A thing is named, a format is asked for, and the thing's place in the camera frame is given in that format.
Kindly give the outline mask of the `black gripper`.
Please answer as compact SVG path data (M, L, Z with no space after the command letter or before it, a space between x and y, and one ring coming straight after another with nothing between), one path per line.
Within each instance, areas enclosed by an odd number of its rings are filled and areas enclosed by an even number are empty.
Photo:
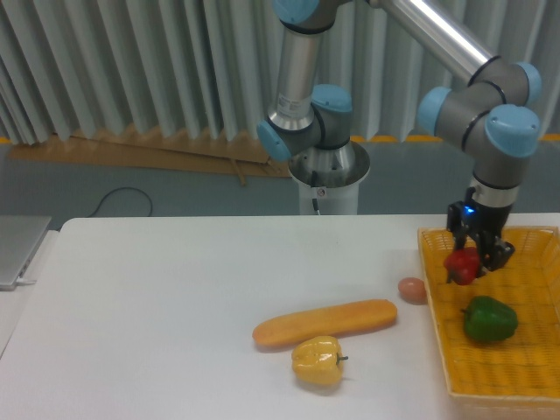
M469 186L465 199L448 206L446 228L453 234L452 252L445 258L448 284L467 284L469 259L465 252L466 237L476 235L479 255L478 277L502 269L515 252L515 246L501 238L512 205L490 206L483 203L479 189Z

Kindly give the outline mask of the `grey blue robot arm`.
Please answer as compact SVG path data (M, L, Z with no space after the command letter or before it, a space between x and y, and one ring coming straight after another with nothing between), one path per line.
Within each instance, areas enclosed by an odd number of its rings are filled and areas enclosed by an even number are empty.
M512 63L463 22L462 2L275 1L283 30L272 100L256 135L288 165L302 214L355 214L370 173L354 133L425 134L472 160L447 207L448 279L503 268L502 230L540 134L538 70Z

